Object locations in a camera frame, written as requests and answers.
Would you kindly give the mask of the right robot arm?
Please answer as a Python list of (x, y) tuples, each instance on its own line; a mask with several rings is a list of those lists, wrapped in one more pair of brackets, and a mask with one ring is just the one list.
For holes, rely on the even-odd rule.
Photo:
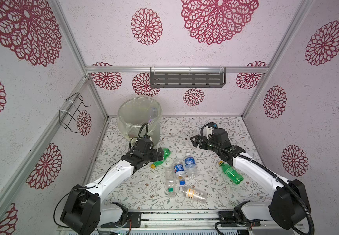
[(228, 133), (213, 122), (204, 125), (200, 134), (191, 137), (194, 147), (214, 152), (223, 163), (248, 175), (271, 197), (268, 203), (246, 201), (234, 208), (233, 218), (215, 224), (225, 227), (253, 226), (264, 221), (274, 221), (279, 227), (299, 235), (296, 225), (303, 219), (308, 223), (308, 234), (315, 233), (306, 188), (299, 180), (282, 177), (251, 158), (244, 149), (233, 145)]

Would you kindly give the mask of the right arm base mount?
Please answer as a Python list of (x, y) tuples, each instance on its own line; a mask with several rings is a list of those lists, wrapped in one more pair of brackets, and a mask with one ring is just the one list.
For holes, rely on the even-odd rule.
[(261, 225), (261, 220), (247, 219), (242, 213), (236, 211), (219, 211), (218, 216), (222, 227), (252, 227)]

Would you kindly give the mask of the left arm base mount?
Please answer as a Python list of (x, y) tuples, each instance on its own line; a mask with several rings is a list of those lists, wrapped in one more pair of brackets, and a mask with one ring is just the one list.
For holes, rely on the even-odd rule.
[(140, 228), (142, 222), (142, 212), (124, 212), (122, 218), (117, 222), (108, 223), (106, 228)]

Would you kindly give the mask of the Pocari bottle white cap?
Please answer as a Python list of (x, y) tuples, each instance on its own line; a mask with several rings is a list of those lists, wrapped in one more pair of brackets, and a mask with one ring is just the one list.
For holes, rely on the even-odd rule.
[(196, 177), (197, 176), (196, 160), (190, 153), (186, 153), (184, 164), (187, 175), (189, 177)]

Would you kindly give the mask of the clear bottle green cap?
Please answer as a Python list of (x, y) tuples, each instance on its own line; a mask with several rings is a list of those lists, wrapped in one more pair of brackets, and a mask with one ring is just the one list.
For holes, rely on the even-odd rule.
[(165, 168), (165, 178), (166, 178), (166, 193), (168, 197), (175, 197), (176, 192), (175, 192), (175, 176), (173, 169), (171, 167), (166, 167)]

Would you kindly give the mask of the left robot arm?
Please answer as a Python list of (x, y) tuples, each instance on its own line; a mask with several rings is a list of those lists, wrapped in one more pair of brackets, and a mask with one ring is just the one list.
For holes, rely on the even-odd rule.
[(128, 209), (116, 202), (105, 205), (105, 199), (139, 169), (163, 159), (162, 148), (154, 148), (150, 139), (140, 138), (104, 176), (85, 186), (76, 185), (64, 196), (66, 203), (57, 226), (70, 228), (79, 235), (90, 235), (108, 224), (126, 225)]

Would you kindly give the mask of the clear bottle pink label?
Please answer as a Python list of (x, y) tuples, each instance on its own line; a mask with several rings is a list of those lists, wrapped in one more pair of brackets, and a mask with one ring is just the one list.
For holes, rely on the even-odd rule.
[(153, 120), (158, 116), (158, 110), (155, 107), (152, 107), (150, 110), (150, 117), (148, 123), (152, 123)]

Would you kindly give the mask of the Pocari bottle blue cap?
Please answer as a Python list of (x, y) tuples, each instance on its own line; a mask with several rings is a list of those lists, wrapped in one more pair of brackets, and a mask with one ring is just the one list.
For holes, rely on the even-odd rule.
[(173, 169), (179, 186), (185, 186), (185, 169), (181, 159), (175, 159)]

